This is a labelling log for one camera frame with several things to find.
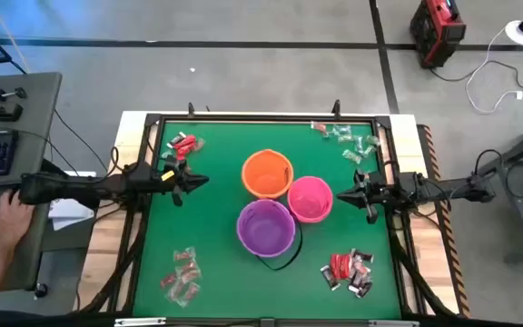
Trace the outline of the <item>green table mat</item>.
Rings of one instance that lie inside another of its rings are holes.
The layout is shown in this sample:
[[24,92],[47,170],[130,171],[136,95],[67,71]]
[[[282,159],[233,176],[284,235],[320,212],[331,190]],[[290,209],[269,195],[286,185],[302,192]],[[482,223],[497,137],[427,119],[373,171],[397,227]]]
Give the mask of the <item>green table mat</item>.
[[[272,149],[292,163],[296,177],[317,176],[334,193],[351,188],[355,164],[344,144],[307,124],[167,123],[163,136],[192,134],[204,147],[188,156],[204,186],[174,205],[155,196],[148,218],[141,271],[134,297],[137,316],[168,318],[273,317],[283,319],[397,319],[400,300],[383,220],[368,223],[363,211],[335,201],[320,223],[303,226],[288,252],[258,260],[241,244],[236,222],[252,196],[241,171],[253,153]],[[186,305],[172,302],[161,287],[175,271],[173,255],[193,248],[202,275],[199,291]],[[372,287],[358,298],[346,285],[332,290],[321,268],[335,253],[359,250],[373,256]]]

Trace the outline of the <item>grey desk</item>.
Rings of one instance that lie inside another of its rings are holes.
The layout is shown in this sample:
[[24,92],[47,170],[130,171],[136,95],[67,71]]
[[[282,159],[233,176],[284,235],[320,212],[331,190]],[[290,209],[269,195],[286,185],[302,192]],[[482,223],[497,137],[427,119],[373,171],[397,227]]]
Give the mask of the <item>grey desk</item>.
[[[19,183],[22,174],[40,171],[61,81],[59,73],[0,76],[0,88],[5,91],[12,92],[18,87],[26,91],[25,99],[12,96],[5,102],[8,110],[16,104],[23,107],[20,118],[12,123],[0,122],[0,130],[19,132],[10,173],[0,176],[0,196]],[[35,207],[30,227],[16,246],[13,260],[0,284],[1,291],[34,289],[48,212],[47,203]]]

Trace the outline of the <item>person's hand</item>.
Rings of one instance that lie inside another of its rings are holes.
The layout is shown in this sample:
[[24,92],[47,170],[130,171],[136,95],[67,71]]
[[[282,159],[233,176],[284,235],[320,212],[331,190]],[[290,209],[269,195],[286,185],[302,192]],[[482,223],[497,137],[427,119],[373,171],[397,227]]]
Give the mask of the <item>person's hand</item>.
[[24,204],[11,190],[0,196],[0,248],[13,250],[26,234],[34,212],[33,205]]

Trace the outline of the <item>purple halloween bucket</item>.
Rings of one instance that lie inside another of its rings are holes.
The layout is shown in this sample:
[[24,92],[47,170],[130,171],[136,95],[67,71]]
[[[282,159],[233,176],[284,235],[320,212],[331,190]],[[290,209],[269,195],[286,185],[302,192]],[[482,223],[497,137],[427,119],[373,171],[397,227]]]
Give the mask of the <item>purple halloween bucket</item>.
[[[237,237],[242,246],[272,271],[281,271],[299,256],[303,245],[301,224],[284,204],[270,199],[248,203],[236,222]],[[279,266],[271,266],[266,259],[275,259],[298,245],[290,259]]]

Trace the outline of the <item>pink halloween bucket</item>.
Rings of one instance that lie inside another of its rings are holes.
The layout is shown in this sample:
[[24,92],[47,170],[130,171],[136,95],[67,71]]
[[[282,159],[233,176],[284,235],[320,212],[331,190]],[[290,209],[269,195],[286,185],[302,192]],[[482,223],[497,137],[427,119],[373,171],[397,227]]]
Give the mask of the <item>pink halloween bucket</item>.
[[287,202],[299,222],[319,223],[331,212],[333,193],[321,178],[303,176],[291,184]]

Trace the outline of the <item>black yellow hazard strip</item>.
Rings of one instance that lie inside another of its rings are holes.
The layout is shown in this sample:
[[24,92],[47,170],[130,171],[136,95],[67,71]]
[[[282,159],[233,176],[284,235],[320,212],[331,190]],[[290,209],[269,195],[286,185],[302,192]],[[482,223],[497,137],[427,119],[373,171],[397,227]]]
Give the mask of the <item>black yellow hazard strip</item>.
[[[429,178],[438,183],[440,180],[439,163],[436,156],[435,146],[432,142],[431,130],[425,124],[417,124],[419,140],[423,152],[426,169]],[[470,318],[468,297],[465,291],[465,285],[461,267],[459,265],[459,256],[455,244],[454,233],[449,216],[449,209],[446,204],[436,201],[435,209],[439,218],[441,237],[447,257],[451,283],[455,295],[455,301],[458,306],[459,316]]]

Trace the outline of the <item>silver metal bracket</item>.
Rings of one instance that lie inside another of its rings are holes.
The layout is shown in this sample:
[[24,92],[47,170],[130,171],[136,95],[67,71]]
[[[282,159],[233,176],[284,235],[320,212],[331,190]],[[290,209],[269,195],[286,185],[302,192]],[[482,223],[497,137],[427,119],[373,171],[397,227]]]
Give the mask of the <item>silver metal bracket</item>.
[[165,325],[167,319],[165,317],[151,317],[151,318],[123,318],[116,319],[113,327],[143,327],[153,325]]
[[401,320],[369,320],[368,327],[419,327],[419,322]]

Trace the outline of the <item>black metal table frame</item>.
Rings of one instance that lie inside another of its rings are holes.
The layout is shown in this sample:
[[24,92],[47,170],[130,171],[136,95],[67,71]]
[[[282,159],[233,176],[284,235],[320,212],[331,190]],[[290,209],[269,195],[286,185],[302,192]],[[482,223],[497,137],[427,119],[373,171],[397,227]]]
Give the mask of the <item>black metal table frame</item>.
[[[417,124],[408,114],[360,115],[349,114],[335,120],[332,114],[284,114],[274,113],[221,113],[202,112],[190,118],[181,112],[146,113],[129,111],[122,115],[115,140],[120,153],[120,164],[145,161],[153,169],[163,168],[161,155],[171,139],[163,136],[167,123],[213,123],[213,124],[307,124],[311,121],[325,124],[349,125],[354,134],[373,134],[380,139],[380,147],[359,165],[365,173],[381,173],[388,182],[399,173],[421,173],[428,176],[419,140]],[[285,193],[277,199],[289,207]],[[134,206],[129,212],[115,213],[100,221],[95,227],[92,242],[86,255],[84,276],[80,294],[84,308],[91,306],[96,289],[104,284],[113,272],[116,263],[126,254],[133,257],[132,271],[123,282],[115,287],[122,301],[121,314],[137,316],[133,312],[134,297],[141,271],[141,260],[147,232],[148,218],[155,194],[148,196],[143,206]],[[449,273],[447,257],[441,237],[439,218],[434,203],[421,207],[416,214],[397,214],[378,207],[379,218],[388,232],[390,254],[400,300],[401,320],[411,313],[446,313],[459,315]],[[350,286],[349,279],[339,279],[340,287],[346,285],[356,295],[358,289]],[[368,322],[369,320],[391,319],[283,319],[259,317],[241,318],[168,318],[168,325],[181,323],[203,323],[208,320],[227,322],[253,322],[260,318],[272,319],[278,324]]]

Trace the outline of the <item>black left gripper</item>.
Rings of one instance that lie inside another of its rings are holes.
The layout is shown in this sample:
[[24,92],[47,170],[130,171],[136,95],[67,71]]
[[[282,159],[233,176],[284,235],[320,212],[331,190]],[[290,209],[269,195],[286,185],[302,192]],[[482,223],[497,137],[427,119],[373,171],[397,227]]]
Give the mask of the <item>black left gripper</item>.
[[152,193],[170,193],[174,205],[182,205],[182,192],[190,193],[204,186],[209,177],[201,174],[185,173],[184,181],[187,184],[182,188],[183,173],[181,163],[176,158],[167,158],[163,168],[151,172],[149,178],[149,189]]

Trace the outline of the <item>red and black machine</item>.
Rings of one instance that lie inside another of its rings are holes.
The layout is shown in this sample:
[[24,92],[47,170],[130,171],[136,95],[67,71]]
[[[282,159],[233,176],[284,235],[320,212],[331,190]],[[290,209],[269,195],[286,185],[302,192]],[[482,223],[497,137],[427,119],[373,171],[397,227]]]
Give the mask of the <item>red and black machine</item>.
[[455,0],[420,0],[410,35],[423,68],[442,67],[463,40],[467,26]]

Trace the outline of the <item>white paper sheet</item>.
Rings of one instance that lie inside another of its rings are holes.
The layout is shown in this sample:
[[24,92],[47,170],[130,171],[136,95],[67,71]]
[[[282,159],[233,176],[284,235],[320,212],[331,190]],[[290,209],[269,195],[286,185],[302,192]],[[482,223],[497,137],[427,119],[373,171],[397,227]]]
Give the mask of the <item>white paper sheet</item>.
[[51,203],[48,219],[55,231],[94,217],[94,210],[72,199],[60,199]]

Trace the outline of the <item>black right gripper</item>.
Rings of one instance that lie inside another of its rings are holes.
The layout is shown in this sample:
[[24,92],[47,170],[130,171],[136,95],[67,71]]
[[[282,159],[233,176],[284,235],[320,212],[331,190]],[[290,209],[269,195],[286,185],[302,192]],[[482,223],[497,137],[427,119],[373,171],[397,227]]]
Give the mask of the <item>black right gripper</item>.
[[348,190],[338,193],[337,198],[345,203],[367,211],[367,223],[375,223],[379,218],[376,205],[393,209],[394,197],[385,184],[384,178],[375,173],[373,178],[360,171],[355,172],[355,184]]

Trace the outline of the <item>orange halloween bucket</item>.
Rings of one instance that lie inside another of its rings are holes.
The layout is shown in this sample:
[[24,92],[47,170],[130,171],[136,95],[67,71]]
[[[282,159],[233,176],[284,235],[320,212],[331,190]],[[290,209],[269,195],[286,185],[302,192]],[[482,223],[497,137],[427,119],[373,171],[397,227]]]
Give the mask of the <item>orange halloween bucket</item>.
[[277,199],[288,192],[294,171],[290,160],[272,149],[250,155],[242,166],[242,183],[257,198]]

